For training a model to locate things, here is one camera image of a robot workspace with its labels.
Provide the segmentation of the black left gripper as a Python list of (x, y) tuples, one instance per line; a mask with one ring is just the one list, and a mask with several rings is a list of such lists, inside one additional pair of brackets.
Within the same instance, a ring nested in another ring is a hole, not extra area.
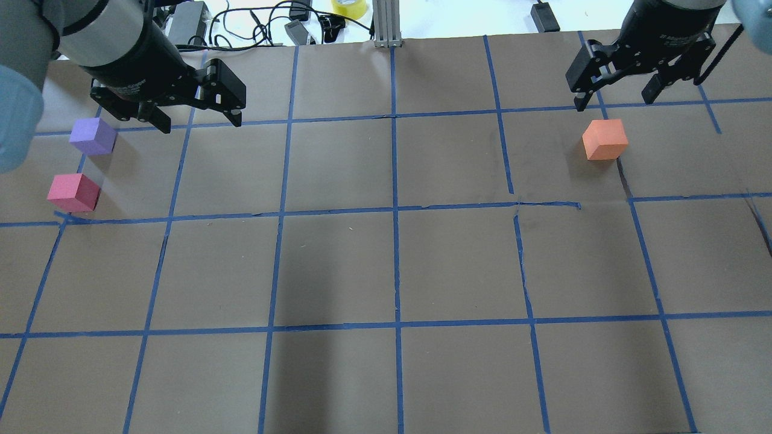
[(144, 12), (89, 14), (89, 96), (114, 118), (171, 132), (164, 107), (215, 110), (242, 126), (247, 88), (222, 60), (196, 69)]

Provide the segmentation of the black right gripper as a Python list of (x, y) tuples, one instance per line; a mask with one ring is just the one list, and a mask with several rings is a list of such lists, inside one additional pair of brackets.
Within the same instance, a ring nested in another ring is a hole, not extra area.
[(698, 83), (701, 69), (716, 48), (712, 27), (717, 1), (634, 1), (609, 45), (588, 39), (565, 74), (577, 112), (604, 86), (628, 76), (651, 74), (641, 91), (652, 105), (679, 80)]

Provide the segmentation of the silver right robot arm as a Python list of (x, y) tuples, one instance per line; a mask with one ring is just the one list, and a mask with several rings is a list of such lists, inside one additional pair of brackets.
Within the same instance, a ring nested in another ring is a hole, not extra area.
[(566, 72), (574, 107), (584, 111), (604, 86), (628, 76), (650, 75), (642, 90), (646, 104), (678, 81), (700, 85), (716, 68), (729, 47), (747, 33), (755, 47), (771, 51), (770, 2), (730, 3), (739, 25), (714, 60), (716, 25), (723, 1), (634, 1), (621, 24), (617, 39), (609, 45), (588, 39)]

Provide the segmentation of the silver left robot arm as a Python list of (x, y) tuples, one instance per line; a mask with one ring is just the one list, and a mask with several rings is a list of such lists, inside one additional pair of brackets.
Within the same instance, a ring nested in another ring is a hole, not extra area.
[(95, 82), (90, 98), (116, 120), (171, 131), (164, 107), (217, 111), (242, 126), (247, 88), (220, 58), (196, 69), (153, 21), (152, 1), (2, 2), (2, 172), (27, 159), (42, 118), (53, 52)]

